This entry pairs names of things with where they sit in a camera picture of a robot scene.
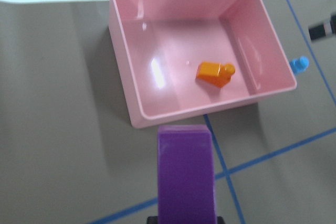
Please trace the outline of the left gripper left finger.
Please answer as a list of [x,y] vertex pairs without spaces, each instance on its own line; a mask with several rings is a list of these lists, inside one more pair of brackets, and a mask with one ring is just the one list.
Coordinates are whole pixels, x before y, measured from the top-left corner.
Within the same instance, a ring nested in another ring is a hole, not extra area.
[[146,219],[146,224],[158,224],[158,216],[148,216]]

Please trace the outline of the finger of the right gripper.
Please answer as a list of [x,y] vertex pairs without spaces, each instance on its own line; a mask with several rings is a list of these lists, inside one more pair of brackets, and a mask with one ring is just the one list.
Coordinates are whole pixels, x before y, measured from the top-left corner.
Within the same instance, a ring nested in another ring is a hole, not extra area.
[[327,38],[335,35],[335,15],[328,20],[312,25],[308,28],[311,41]]

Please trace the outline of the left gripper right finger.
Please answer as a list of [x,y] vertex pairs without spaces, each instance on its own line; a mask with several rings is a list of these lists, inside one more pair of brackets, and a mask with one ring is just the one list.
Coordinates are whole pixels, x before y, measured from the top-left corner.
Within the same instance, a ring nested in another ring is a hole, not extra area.
[[217,224],[225,224],[223,217],[217,216]]

